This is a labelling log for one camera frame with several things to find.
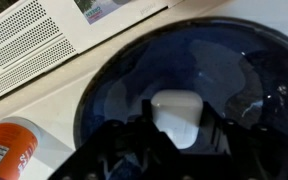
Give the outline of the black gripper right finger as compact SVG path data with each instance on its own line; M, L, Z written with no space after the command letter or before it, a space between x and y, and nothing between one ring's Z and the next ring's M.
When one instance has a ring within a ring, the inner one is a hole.
M267 126L254 123L245 127L234 119L221 117L208 103L203 103L201 131L205 142L204 155L264 156L269 151Z

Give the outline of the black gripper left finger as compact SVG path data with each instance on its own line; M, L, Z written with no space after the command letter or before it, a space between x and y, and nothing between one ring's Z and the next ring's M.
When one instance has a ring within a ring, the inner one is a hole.
M142 114L127 123L112 119L102 124L99 131L103 151L117 157L131 153L136 156L145 153L152 157L178 156L179 150L153 123L150 102L143 100L141 105Z

